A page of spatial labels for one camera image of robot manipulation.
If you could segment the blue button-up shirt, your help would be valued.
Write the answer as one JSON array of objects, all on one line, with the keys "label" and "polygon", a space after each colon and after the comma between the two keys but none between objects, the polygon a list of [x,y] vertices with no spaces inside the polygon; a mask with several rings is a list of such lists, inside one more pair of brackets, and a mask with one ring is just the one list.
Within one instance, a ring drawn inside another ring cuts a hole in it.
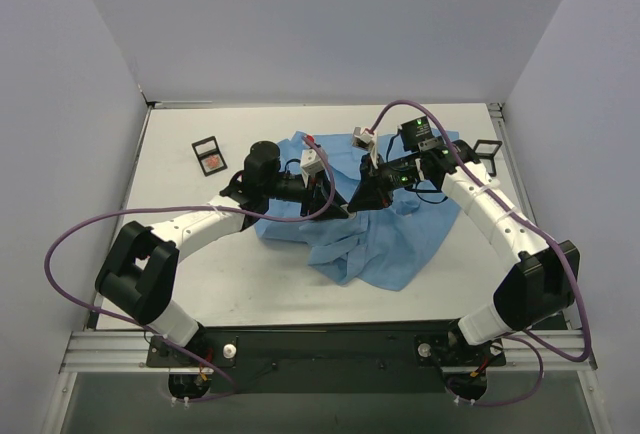
[{"label": "blue button-up shirt", "polygon": [[[319,135],[328,154],[337,193],[350,200],[360,181],[363,152],[351,146],[351,134]],[[400,291],[434,257],[460,208],[442,194],[395,191],[391,207],[359,212],[352,219],[280,223],[259,220],[262,240],[306,244],[307,265],[338,285],[360,279],[374,287]]]}]

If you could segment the red maple leaf brooch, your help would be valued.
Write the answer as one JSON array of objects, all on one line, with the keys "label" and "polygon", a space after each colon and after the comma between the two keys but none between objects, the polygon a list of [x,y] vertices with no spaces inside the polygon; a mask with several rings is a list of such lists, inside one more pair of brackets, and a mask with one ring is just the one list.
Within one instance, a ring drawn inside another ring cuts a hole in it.
[{"label": "red maple leaf brooch", "polygon": [[207,165],[210,169],[216,169],[221,165],[221,160],[219,155],[212,155],[207,158]]}]

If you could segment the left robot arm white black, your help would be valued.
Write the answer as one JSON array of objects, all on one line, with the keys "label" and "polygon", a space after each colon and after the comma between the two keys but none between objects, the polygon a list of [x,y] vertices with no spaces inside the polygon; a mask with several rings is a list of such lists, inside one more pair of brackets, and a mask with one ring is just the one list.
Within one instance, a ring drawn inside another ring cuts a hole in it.
[{"label": "left robot arm white black", "polygon": [[309,136],[303,141],[307,148],[298,174],[282,169],[275,143],[260,141],[251,146],[242,170],[207,203],[150,226],[125,224],[97,276],[98,293],[136,324],[166,339],[179,363],[199,362],[205,352],[203,328],[172,299],[179,263],[259,219],[271,219],[272,199],[299,203],[303,221],[342,210],[326,152]]}]

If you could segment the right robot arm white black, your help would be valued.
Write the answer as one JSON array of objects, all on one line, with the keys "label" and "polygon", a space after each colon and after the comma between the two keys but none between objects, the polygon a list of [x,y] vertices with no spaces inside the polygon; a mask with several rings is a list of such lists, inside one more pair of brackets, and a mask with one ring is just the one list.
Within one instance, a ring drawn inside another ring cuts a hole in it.
[{"label": "right robot arm white black", "polygon": [[506,272],[484,306],[457,320],[450,331],[453,347],[485,345],[574,303],[580,255],[571,242],[550,247],[465,141],[448,142],[435,135],[426,117],[402,124],[399,134],[406,154],[386,162],[378,152],[376,133],[355,128],[352,143],[366,153],[349,212],[385,209],[396,190],[426,181],[474,223]]}]

